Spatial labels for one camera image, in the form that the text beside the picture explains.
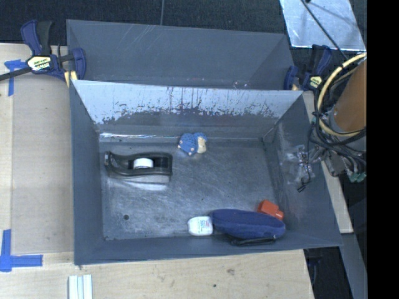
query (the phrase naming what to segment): bin floor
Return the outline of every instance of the bin floor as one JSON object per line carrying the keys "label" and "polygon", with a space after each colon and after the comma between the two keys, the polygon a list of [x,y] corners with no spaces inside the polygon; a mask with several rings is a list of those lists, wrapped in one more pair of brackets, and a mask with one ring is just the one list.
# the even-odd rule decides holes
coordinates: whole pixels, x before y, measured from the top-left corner
{"label": "bin floor", "polygon": [[164,152],[173,156],[168,184],[110,178],[101,165],[103,234],[106,239],[188,235],[187,221],[220,208],[255,211],[276,202],[261,140],[212,140],[205,154],[188,156],[170,143],[101,143],[104,152]]}

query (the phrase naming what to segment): brown cylinder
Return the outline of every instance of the brown cylinder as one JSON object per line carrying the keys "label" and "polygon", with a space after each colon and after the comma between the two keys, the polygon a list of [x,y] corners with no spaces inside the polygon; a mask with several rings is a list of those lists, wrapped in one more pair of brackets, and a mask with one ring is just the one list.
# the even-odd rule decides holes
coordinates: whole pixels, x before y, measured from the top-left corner
{"label": "brown cylinder", "polygon": [[366,126],[366,81],[367,60],[364,60],[334,106],[334,120],[343,131],[357,131]]}

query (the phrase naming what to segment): blue tape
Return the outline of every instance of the blue tape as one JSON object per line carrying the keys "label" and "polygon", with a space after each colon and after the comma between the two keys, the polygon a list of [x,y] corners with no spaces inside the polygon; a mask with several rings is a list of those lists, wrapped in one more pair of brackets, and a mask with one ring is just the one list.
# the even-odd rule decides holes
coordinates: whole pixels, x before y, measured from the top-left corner
{"label": "blue tape", "polygon": [[[4,65],[7,67],[7,69],[10,70],[10,72],[16,69],[24,69],[27,67],[27,64],[21,60],[5,61]],[[12,77],[8,82],[8,96],[10,97],[13,94],[14,94],[14,78]]]}
{"label": "blue tape", "polygon": [[2,232],[0,272],[10,272],[16,267],[40,267],[43,255],[11,255],[11,229]]}

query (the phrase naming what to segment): black strap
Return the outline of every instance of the black strap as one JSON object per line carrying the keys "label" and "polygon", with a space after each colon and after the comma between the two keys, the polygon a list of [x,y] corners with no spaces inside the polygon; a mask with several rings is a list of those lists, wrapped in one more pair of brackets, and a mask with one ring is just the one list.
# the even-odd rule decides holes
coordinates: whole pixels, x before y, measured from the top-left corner
{"label": "black strap", "polygon": [[230,236],[230,243],[235,246],[249,246],[249,245],[261,245],[261,244],[272,244],[276,241],[274,237],[255,238],[255,239],[238,239]]}

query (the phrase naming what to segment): black tape dispenser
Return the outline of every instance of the black tape dispenser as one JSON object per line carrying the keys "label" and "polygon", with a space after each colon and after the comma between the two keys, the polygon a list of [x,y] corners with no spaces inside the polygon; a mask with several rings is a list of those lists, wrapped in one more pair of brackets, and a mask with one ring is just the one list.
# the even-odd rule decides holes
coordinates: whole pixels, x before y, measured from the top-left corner
{"label": "black tape dispenser", "polygon": [[104,164],[110,177],[138,183],[168,183],[172,175],[172,155],[168,153],[117,155],[108,151]]}

